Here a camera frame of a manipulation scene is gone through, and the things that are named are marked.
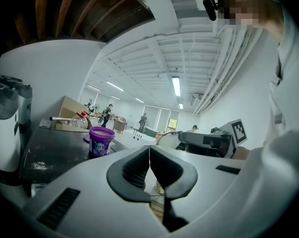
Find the black vent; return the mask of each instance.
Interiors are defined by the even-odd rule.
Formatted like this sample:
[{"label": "black vent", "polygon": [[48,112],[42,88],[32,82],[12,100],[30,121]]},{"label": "black vent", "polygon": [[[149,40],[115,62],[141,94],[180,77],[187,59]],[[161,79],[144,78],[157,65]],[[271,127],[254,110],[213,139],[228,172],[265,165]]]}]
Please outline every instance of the black vent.
[{"label": "black vent", "polygon": [[183,168],[178,163],[156,153],[155,149],[151,149],[150,161],[150,167],[163,189],[176,182],[183,174]]},{"label": "black vent", "polygon": [[131,185],[145,189],[145,178],[148,168],[148,152],[142,152],[123,166],[122,176]]},{"label": "black vent", "polygon": [[231,174],[234,174],[234,175],[238,175],[239,172],[240,172],[240,169],[231,168],[231,167],[222,166],[222,165],[217,166],[215,169],[221,170],[221,171],[224,171],[224,172],[228,172],[228,173],[231,173]]},{"label": "black vent", "polygon": [[55,230],[79,193],[80,191],[76,189],[67,188],[39,217],[38,221]]}]

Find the spill residue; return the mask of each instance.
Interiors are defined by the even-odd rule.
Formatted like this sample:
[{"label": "spill residue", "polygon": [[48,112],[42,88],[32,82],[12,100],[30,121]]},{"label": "spill residue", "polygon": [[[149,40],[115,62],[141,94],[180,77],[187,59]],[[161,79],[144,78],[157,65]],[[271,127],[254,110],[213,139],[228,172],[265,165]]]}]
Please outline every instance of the spill residue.
[{"label": "spill residue", "polygon": [[44,162],[38,161],[32,164],[32,169],[36,170],[47,170],[47,169],[53,169],[54,166],[46,166]]}]

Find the table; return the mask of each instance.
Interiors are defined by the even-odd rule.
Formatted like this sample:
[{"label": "table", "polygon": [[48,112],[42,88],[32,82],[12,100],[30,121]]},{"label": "table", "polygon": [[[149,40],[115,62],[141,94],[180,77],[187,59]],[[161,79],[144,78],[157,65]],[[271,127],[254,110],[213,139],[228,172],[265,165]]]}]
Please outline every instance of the table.
[{"label": "table", "polygon": [[[30,183],[49,183],[74,167],[89,160],[86,132],[72,132],[37,127],[24,151],[19,177]],[[110,154],[126,149],[115,139]]]}]

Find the person walking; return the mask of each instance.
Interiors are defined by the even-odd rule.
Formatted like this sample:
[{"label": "person walking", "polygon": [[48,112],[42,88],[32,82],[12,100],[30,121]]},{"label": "person walking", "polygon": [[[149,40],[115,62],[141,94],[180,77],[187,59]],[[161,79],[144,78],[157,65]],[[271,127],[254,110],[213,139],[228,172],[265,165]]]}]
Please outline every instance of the person walking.
[{"label": "person walking", "polygon": [[111,115],[114,115],[114,114],[111,113],[112,108],[113,108],[113,105],[112,105],[112,104],[109,104],[109,106],[104,110],[104,115],[103,115],[103,117],[104,117],[104,122],[103,122],[103,124],[102,124],[102,127],[103,127],[103,128],[106,128],[106,124],[107,124],[107,122],[109,121],[110,116],[111,116]]},{"label": "person walking", "polygon": [[144,115],[142,115],[142,117],[140,118],[140,121],[138,122],[140,133],[143,133],[143,131],[144,131],[144,127],[146,125],[146,120],[147,120],[146,113],[144,113]]}]

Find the pipe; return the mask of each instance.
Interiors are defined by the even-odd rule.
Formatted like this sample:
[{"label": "pipe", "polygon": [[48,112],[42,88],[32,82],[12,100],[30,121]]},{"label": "pipe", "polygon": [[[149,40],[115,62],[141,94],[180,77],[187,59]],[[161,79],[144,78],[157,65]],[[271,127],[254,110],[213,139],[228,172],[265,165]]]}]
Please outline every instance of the pipe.
[{"label": "pipe", "polygon": [[220,72],[220,69],[222,67],[222,64],[223,64],[223,61],[225,59],[225,56],[228,52],[228,49],[229,49],[229,45],[230,45],[230,41],[231,41],[231,38],[232,38],[232,29],[227,29],[226,30],[226,33],[225,33],[225,37],[224,37],[224,40],[223,40],[223,46],[221,48],[221,51],[220,51],[220,55],[219,55],[219,59],[218,59],[218,62],[217,62],[217,65],[215,67],[215,70],[213,72],[213,75],[210,79],[210,83],[207,87],[207,90],[204,92],[203,96],[202,96],[202,99],[199,101],[198,105],[196,106],[193,114],[195,115],[197,113],[197,110],[199,109],[199,107],[201,106],[201,104],[203,103],[203,101],[205,100],[207,94],[209,93],[216,77],[218,76],[219,72]]},{"label": "pipe", "polygon": [[212,70],[213,70],[213,67],[214,67],[214,65],[215,65],[215,62],[217,61],[217,57],[219,56],[219,53],[220,53],[220,51],[221,51],[221,47],[222,47],[222,45],[223,45],[223,39],[222,39],[222,41],[221,41],[220,48],[219,48],[218,53],[217,53],[217,55],[216,55],[216,57],[215,57],[215,59],[214,59],[214,62],[213,62],[213,64],[212,64],[212,67],[211,67],[211,69],[210,69],[210,71],[209,71],[209,73],[208,73],[208,78],[209,78],[209,76],[210,76],[210,73],[211,73]]},{"label": "pipe", "polygon": [[190,83],[191,83],[191,79],[192,79],[192,77],[191,77],[191,57],[190,57],[190,52],[193,49],[194,44],[195,44],[195,37],[193,37],[192,47],[191,47],[191,49],[189,50],[189,53],[188,53],[188,56],[189,56]]},{"label": "pipe", "polygon": [[238,31],[238,35],[237,35],[237,38],[236,38],[236,41],[234,43],[234,47],[233,47],[233,50],[232,50],[232,56],[230,56],[230,58],[228,59],[226,67],[225,67],[222,75],[220,76],[220,78],[218,80],[218,84],[222,83],[222,81],[224,80],[225,76],[228,74],[229,70],[231,69],[231,66],[232,66],[235,58],[237,57],[238,52],[240,50],[240,47],[241,47],[241,45],[243,43],[243,40],[244,40],[244,37],[245,37],[245,33],[246,33],[246,30],[239,30]]},{"label": "pipe", "polygon": [[221,30],[218,32],[217,37],[219,37],[220,33],[223,31],[224,27],[226,26],[226,24],[221,28]]},{"label": "pipe", "polygon": [[252,51],[252,49],[254,48],[255,44],[257,43],[261,33],[262,33],[262,29],[257,29],[256,33],[254,34],[252,40],[250,41],[250,44],[247,48],[247,51],[245,52],[245,55],[243,56],[243,58],[239,61],[236,69],[234,70],[234,72],[231,74],[229,80],[226,82],[226,84],[223,86],[222,90],[219,92],[219,94],[217,95],[217,97],[215,97],[215,99],[213,100],[213,102],[205,109],[202,111],[201,114],[203,114],[204,112],[206,112],[207,110],[209,110],[209,108],[211,106],[213,106],[213,104],[218,100],[218,98],[221,96],[221,94],[224,92],[224,90],[227,88],[227,86],[229,85],[229,83],[232,81],[232,79],[235,77],[235,75],[237,74],[237,72],[239,71],[239,69],[241,68],[241,66],[244,64],[246,58],[249,56],[250,52]]},{"label": "pipe", "polygon": [[236,42],[236,39],[235,39],[235,35],[236,35],[236,33],[237,33],[237,31],[236,31],[236,29],[234,29],[233,40],[232,40],[232,44],[231,44],[231,46],[230,46],[230,51],[229,51],[229,54],[228,54],[228,55],[226,56],[226,58],[225,58],[225,62],[223,62],[223,64],[222,64],[222,67],[221,67],[221,69],[220,69],[220,72],[222,72],[223,68],[226,67],[229,58],[231,58],[231,53],[232,53],[233,47],[234,47],[235,42]]},{"label": "pipe", "polygon": [[198,109],[197,112],[199,112],[201,109],[203,109],[205,107],[205,105],[208,103],[208,101],[212,98],[212,96],[215,94],[215,92],[221,86],[221,83],[222,83],[223,79],[228,74],[228,72],[231,69],[231,66],[232,66],[235,58],[238,55],[240,46],[242,45],[243,40],[244,40],[245,33],[246,33],[245,30],[239,30],[238,36],[237,36],[234,44],[231,46],[232,48],[231,48],[230,52],[231,52],[232,55],[229,54],[230,58],[227,59],[227,64],[225,65],[225,69],[224,69],[223,73],[221,74],[221,77],[218,80],[217,85],[215,85],[215,87],[213,88],[212,92],[209,94],[209,97],[204,101],[204,103],[200,106],[200,108]]},{"label": "pipe", "polygon": [[50,121],[71,121],[71,118],[50,117]]}]

